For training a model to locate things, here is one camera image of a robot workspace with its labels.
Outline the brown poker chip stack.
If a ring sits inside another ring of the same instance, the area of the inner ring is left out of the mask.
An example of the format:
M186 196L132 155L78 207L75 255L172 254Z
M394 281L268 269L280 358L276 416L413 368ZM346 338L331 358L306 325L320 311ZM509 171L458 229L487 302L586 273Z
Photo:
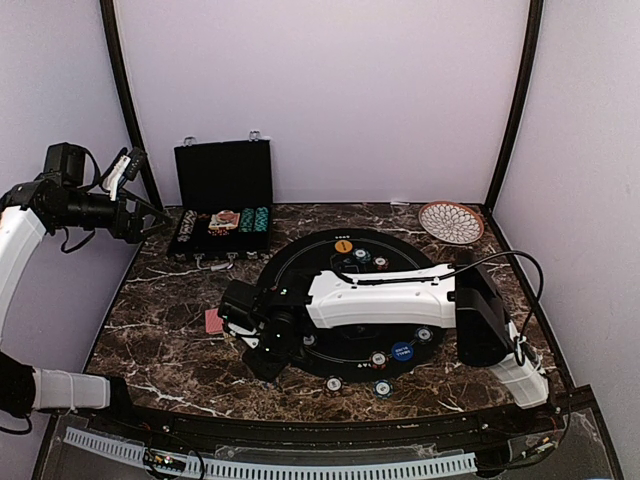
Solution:
M325 390L332 395L340 393L343 386L343 380L337 376L330 376L325 381Z

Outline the blue round blind button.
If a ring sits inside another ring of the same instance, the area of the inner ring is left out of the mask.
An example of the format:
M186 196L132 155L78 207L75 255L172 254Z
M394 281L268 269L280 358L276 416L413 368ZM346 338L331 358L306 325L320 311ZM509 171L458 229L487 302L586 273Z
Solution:
M409 342L396 342L391 347L392 357L399 362L408 362L414 356L414 348Z

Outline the orange round blind button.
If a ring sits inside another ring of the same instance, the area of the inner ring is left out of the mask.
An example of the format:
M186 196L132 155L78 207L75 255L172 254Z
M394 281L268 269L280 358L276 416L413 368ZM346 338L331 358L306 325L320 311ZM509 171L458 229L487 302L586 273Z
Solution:
M334 248L340 254L348 254L353 250L353 244L347 239L339 239L335 242Z

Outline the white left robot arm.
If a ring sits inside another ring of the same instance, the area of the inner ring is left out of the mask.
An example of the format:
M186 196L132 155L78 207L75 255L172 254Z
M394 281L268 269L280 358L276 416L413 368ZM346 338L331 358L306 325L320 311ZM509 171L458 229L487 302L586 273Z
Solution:
M14 356L21 349L10 328L18 314L27 313L27 327L42 320L51 332L54 321L67 314L62 331L39 343L51 350L73 345L72 327L84 330L96 316L89 303L97 292L80 283L97 279L99 267L73 270L44 261L38 250L46 236L72 227L89 233L103 229L116 240L138 244L169 225L169 216L124 188L89 193L45 174L13 187L1 206L2 411L22 418L34 410L99 410L117 434L134 435L141 415L132 407L123 378L36 366L34 354L20 362Z

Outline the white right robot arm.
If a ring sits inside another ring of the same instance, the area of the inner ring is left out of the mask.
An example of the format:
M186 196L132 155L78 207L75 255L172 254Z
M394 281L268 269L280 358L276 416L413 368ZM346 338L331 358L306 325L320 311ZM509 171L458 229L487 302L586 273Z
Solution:
M485 368L510 392L510 424L534 432L549 416L549 382L482 261L435 263L416 247L368 229L332 229L277 252L255 283L232 281L217 315L243 342L262 381L287 367L320 377L331 393L392 379L430 360L448 331L459 361Z

